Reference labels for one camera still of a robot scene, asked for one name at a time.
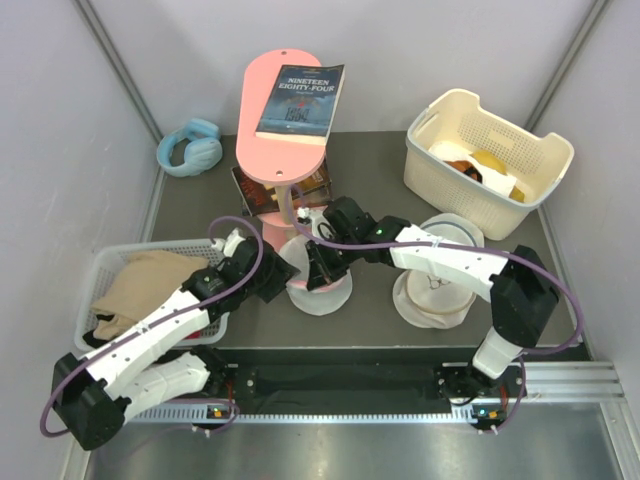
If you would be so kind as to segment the pink-trimmed white mesh laundry bag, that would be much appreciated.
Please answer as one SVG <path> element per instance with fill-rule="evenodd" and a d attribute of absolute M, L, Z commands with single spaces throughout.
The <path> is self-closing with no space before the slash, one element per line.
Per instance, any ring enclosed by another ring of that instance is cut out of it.
<path fill-rule="evenodd" d="M 286 284 L 286 291 L 292 303 L 304 313 L 313 316 L 324 316 L 336 312 L 350 298 L 353 290 L 351 272 L 339 281 L 316 290 L 307 289 L 310 261 L 305 244 L 308 239 L 296 236 L 286 242 L 279 250 L 279 255 L 299 273 Z"/>

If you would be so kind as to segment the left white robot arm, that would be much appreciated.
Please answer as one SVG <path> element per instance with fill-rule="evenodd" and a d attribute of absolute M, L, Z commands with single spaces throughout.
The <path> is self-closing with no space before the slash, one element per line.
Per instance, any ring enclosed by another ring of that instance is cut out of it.
<path fill-rule="evenodd" d="M 299 269 L 266 241 L 232 234 L 220 261 L 194 271 L 155 311 L 110 344 L 55 366 L 51 403 L 86 451 L 100 448 L 139 413 L 186 394 L 220 394 L 228 364 L 196 345 L 158 360 L 188 335 L 208 327 L 255 296 L 277 297 Z"/>

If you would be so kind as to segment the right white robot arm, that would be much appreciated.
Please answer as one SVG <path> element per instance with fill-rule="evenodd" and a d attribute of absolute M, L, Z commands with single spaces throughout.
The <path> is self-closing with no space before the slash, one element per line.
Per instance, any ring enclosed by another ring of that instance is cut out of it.
<path fill-rule="evenodd" d="M 537 253 L 490 254 L 479 247 L 448 242 L 395 216 L 374 219 L 350 197 L 323 210 L 301 207 L 295 218 L 312 234 L 305 245 L 310 261 L 308 287 L 316 290 L 344 277 L 359 259 L 410 273 L 432 274 L 470 289 L 489 303 L 492 326 L 468 366 L 442 382 L 454 398 L 487 396 L 520 354 L 537 346 L 559 302 Z"/>

